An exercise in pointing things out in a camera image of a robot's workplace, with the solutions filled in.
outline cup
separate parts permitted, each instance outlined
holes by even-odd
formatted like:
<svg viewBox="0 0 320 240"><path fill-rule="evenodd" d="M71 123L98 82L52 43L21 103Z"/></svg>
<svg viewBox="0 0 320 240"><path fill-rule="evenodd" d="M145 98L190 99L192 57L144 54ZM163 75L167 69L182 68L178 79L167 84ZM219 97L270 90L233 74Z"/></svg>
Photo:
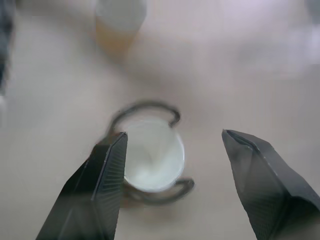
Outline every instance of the cup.
<svg viewBox="0 0 320 240"><path fill-rule="evenodd" d="M180 178L185 164L185 150L182 139L174 129L180 120L179 111L163 102L138 102L121 110L113 118L107 135L117 132L117 124L126 117L149 108L167 110L174 118L167 122L161 118L146 117L131 121L126 126L128 142L124 181L130 187L125 188L125 194L147 205L164 205L181 199L195 185L192 178ZM165 197L155 194L175 187L181 188Z"/></svg>

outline beige table surface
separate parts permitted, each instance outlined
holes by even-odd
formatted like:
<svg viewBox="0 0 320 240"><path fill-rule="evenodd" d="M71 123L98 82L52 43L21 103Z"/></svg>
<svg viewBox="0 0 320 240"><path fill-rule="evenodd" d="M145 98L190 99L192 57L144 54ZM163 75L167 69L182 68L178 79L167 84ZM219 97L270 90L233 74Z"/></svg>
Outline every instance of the beige table surface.
<svg viewBox="0 0 320 240"><path fill-rule="evenodd" d="M0 130L0 239L35 239L111 115L141 98L180 108L184 174L196 187L170 206L122 209L115 239L256 239L222 129L271 142L320 194L320 71L305 61L303 2L149 0L121 67L93 40L94 7L25 0L19 10Z"/></svg>

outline black object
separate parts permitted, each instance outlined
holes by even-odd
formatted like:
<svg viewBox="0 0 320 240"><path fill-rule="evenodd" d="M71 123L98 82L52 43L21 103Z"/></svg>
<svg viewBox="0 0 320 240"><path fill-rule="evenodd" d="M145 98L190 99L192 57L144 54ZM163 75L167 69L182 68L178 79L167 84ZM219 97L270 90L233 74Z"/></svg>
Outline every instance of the black object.
<svg viewBox="0 0 320 240"><path fill-rule="evenodd" d="M128 136L99 142L66 182L37 240L113 240L126 161Z"/></svg>
<svg viewBox="0 0 320 240"><path fill-rule="evenodd" d="M223 130L222 139L238 196L258 240L292 239L286 237L306 227L314 230L310 226L319 224L319 196L270 143L233 130ZM306 240L320 239L320 232L305 234Z"/></svg>
<svg viewBox="0 0 320 240"><path fill-rule="evenodd" d="M0 0L0 94L5 91L6 68L14 29L15 0Z"/></svg>

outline mug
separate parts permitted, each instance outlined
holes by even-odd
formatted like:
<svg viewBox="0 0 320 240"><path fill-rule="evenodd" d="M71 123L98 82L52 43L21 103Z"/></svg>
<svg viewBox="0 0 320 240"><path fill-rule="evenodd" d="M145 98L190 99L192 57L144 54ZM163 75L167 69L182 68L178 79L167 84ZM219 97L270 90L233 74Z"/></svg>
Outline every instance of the mug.
<svg viewBox="0 0 320 240"><path fill-rule="evenodd" d="M167 110L174 118L166 122L161 118L148 117L132 121L126 127L128 142L124 182L130 187L125 188L125 194L147 205L164 205L181 199L195 185L192 178L179 178L185 164L184 145L174 129L180 120L179 111L159 101L138 102L116 114L106 134L112 136L118 132L116 126L119 122L133 113L150 108ZM153 196L174 187L181 189L166 197Z"/></svg>

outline cup handle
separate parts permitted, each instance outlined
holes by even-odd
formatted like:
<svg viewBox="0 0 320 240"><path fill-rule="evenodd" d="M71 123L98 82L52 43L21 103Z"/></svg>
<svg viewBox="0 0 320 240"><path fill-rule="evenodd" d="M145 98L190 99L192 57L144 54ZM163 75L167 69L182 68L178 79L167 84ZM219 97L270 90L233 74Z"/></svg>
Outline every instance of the cup handle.
<svg viewBox="0 0 320 240"><path fill-rule="evenodd" d="M116 128L116 125L119 124L126 117L129 117L140 110L150 109L150 108L158 108L158 109L163 109L171 112L174 116L173 119L169 122L169 126L171 128L173 128L180 121L180 113L178 109L174 106L170 106L161 101L152 101L152 100L139 101L126 108L121 109L116 115L114 115L106 131L106 136L112 135L112 133Z"/></svg>
<svg viewBox="0 0 320 240"><path fill-rule="evenodd" d="M188 193L190 193L190 191L195 186L195 181L192 178L182 178L182 179L178 179L175 182L175 185L173 187L176 187L178 185L183 185L183 187L177 193L169 197L157 198L157 197L152 197L150 195L147 195L145 192L142 192L142 191L130 191L130 190L126 191L125 194L129 198L135 201L143 202L146 205L153 205L153 206L166 205L166 204L171 204L183 198Z"/></svg>

